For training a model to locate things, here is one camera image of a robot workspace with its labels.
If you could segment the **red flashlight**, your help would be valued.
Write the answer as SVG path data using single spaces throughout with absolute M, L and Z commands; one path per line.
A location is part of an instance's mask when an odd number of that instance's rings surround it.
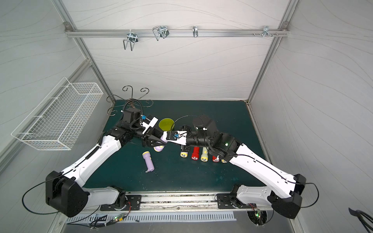
M 194 160 L 194 161 L 197 161 L 197 160 L 199 160 L 199 158 L 200 158 L 200 148 L 199 147 L 194 147 L 191 159 Z

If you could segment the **red flashlight horizontal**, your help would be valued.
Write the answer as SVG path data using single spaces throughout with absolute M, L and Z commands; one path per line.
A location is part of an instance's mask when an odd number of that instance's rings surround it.
M 220 161 L 218 156 L 212 156 L 212 161 L 218 163 Z

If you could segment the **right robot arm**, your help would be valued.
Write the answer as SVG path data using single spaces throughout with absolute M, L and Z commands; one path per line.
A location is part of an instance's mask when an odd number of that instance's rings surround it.
M 289 219 L 294 219 L 300 212 L 306 178 L 275 167 L 241 140 L 220 132 L 215 121 L 208 116 L 196 117 L 193 127 L 183 126 L 172 136 L 182 146 L 207 147 L 208 152 L 220 161 L 243 169 L 264 184 L 261 191 L 244 185 L 234 188 L 232 192 L 235 202 L 243 205 L 269 204 L 275 212 Z

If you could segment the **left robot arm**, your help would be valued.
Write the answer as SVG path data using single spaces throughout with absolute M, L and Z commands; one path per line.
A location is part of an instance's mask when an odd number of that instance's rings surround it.
M 68 217 L 96 205 L 107 205 L 117 211 L 125 208 L 124 189 L 117 186 L 85 188 L 84 185 L 110 156 L 133 138 L 140 139 L 144 147 L 164 146 L 163 131 L 157 123 L 156 117 L 145 116 L 139 109 L 124 110 L 116 125 L 105 132 L 89 152 L 61 172 L 52 171 L 46 177 L 46 204 Z

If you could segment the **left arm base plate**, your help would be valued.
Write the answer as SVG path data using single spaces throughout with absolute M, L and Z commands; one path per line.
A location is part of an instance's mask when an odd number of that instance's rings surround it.
M 129 211 L 139 210 L 141 204 L 141 195 L 122 195 L 114 204 L 105 204 L 100 206 L 100 211 Z

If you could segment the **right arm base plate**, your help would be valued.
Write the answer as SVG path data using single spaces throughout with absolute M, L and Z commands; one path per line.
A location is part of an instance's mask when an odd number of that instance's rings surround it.
M 215 201 L 218 209 L 239 209 L 242 208 L 242 203 L 230 194 L 216 194 Z

